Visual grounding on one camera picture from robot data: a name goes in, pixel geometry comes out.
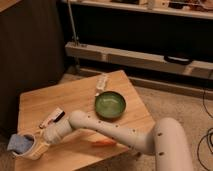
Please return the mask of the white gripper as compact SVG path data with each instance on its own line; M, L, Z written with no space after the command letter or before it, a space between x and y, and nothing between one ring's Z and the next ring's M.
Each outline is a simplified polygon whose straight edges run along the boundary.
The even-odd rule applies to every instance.
M47 143L35 142L28 151L21 154L21 157L37 160L49 149L49 144L58 144L70 133L71 126L68 121L51 123L43 129L38 129L34 132L34 136L43 137Z

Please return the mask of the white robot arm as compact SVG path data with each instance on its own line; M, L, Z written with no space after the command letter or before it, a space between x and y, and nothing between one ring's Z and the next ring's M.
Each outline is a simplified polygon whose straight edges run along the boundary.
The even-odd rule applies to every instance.
M93 119L87 113L76 110L56 124L51 124L33 140L31 147L21 157L39 159L52 144L58 144L64 137L77 129L89 129L113 138L146 155L154 155L157 171L194 171L187 137L181 124L173 118L157 121L148 133Z

